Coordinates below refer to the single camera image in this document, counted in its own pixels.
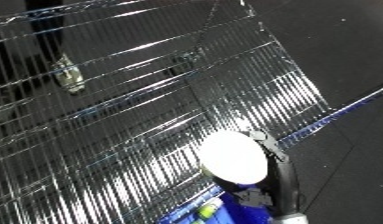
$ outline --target wire grid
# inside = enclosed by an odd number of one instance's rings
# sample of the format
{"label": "wire grid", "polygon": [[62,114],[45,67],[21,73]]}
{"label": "wire grid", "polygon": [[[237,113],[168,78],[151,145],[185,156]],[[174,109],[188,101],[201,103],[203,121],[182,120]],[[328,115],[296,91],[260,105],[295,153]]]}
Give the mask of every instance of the wire grid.
{"label": "wire grid", "polygon": [[[51,81],[61,71],[29,27],[57,16],[65,25],[43,32],[64,33],[86,86],[77,96]],[[329,109],[234,0],[88,1],[4,16],[2,44],[11,70],[0,83],[10,96],[0,102],[0,223],[153,223],[211,186],[196,155],[208,134],[264,127],[280,138]]]}

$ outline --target reflective metal surface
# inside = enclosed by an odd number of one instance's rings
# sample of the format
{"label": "reflective metal surface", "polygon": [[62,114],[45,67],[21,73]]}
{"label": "reflective metal surface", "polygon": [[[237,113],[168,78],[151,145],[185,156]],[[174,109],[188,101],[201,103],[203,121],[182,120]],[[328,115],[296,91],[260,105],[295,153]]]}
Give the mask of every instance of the reflective metal surface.
{"label": "reflective metal surface", "polygon": [[[60,32],[74,65],[54,70],[36,39],[53,34],[53,51]],[[76,96],[53,81],[71,67],[84,78]],[[0,17],[2,75],[0,223],[152,223],[211,186],[196,156],[204,136],[264,127],[280,138],[329,110],[243,1],[89,1]]]}

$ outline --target white sneaker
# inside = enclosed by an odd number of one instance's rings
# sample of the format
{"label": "white sneaker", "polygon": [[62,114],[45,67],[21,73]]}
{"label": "white sneaker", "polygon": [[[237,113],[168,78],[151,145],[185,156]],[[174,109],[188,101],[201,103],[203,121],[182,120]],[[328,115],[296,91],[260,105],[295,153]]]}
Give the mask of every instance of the white sneaker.
{"label": "white sneaker", "polygon": [[63,54],[60,60],[53,64],[57,74],[54,75],[58,84],[70,94],[77,94],[85,89],[82,73],[74,63],[69,60],[66,54]]}

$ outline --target dark floor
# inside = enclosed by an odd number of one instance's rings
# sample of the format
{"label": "dark floor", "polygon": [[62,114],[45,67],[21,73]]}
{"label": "dark floor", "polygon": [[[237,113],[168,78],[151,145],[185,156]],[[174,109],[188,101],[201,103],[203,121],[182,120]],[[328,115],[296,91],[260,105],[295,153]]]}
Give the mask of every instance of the dark floor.
{"label": "dark floor", "polygon": [[[330,106],[383,83],[383,0],[255,4]],[[383,98],[328,125],[290,154],[310,223],[383,223]]]}

